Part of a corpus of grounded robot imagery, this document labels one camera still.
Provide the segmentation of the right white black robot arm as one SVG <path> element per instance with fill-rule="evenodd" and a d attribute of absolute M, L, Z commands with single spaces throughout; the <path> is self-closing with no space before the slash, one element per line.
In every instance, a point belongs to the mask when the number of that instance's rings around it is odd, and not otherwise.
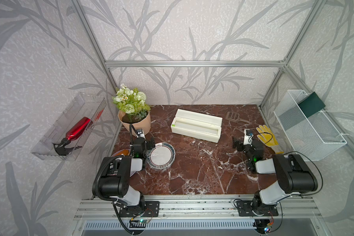
<path fill-rule="evenodd" d="M 250 203 L 253 211 L 274 207 L 290 196 L 313 195 L 318 190 L 319 182 L 300 154 L 289 152 L 263 159 L 262 142 L 244 142 L 245 139 L 232 138 L 233 148 L 247 157 L 248 170 L 253 174 L 275 174 L 277 177 L 269 187 L 254 194 Z"/>

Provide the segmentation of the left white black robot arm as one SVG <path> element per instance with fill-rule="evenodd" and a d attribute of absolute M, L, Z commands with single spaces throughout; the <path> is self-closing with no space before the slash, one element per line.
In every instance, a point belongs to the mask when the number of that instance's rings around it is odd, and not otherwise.
<path fill-rule="evenodd" d="M 105 157 L 93 181 L 93 196 L 117 207 L 144 211 L 144 196 L 130 186 L 130 177 L 144 169 L 147 152 L 154 147 L 154 138 L 138 137 L 130 142 L 127 155 Z"/>

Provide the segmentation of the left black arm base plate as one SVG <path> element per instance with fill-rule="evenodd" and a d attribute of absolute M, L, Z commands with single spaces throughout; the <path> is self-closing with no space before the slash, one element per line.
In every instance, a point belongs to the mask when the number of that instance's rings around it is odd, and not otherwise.
<path fill-rule="evenodd" d="M 121 207 L 119 211 L 120 217 L 158 217 L 160 210 L 159 201 L 140 202 L 137 206 Z"/>

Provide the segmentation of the cream plastic wrap dispenser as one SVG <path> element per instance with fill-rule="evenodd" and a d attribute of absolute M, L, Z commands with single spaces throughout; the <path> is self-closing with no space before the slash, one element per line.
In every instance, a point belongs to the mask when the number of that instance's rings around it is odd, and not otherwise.
<path fill-rule="evenodd" d="M 178 109 L 171 130 L 176 134 L 218 143 L 222 121 L 221 117 Z"/>

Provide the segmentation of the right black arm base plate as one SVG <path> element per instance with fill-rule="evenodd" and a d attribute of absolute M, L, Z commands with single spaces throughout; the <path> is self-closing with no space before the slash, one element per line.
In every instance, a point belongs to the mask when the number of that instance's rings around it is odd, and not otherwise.
<path fill-rule="evenodd" d="M 235 199 L 233 201 L 239 216 L 242 217 L 271 217 L 279 216 L 276 205 L 265 205 L 263 203 L 253 203 L 253 201 L 246 201 Z"/>

